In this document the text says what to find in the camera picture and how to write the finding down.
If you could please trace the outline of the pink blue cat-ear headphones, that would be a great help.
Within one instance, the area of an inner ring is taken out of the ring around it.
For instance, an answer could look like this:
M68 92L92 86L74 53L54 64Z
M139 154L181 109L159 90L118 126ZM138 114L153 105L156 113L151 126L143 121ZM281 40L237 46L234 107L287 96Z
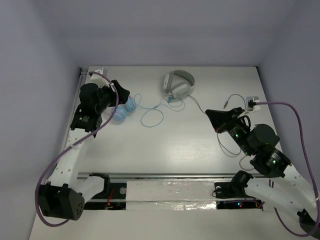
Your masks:
M113 117L111 118L112 120L117 122L123 122L126 119L126 117L129 114L131 114L136 108L137 103L135 102L132 96L129 96L126 103L118 105L117 108L109 107L107 108L105 113L109 117L113 114Z

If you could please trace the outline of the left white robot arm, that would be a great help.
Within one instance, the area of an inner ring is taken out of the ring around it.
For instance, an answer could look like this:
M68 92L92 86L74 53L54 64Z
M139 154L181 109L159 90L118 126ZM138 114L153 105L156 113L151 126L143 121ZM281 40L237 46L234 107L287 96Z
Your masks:
M42 222L54 227L45 217L78 220L85 204L93 197L108 197L112 194L109 175L93 172L81 182L77 182L82 163L90 144L107 123L102 113L108 107L119 107L124 104L130 92L124 89L117 80L111 80L110 86L98 87L95 83L86 83L80 87L79 100L73 115L69 144L65 150L47 167L52 174L43 184L38 180L35 190L36 212Z

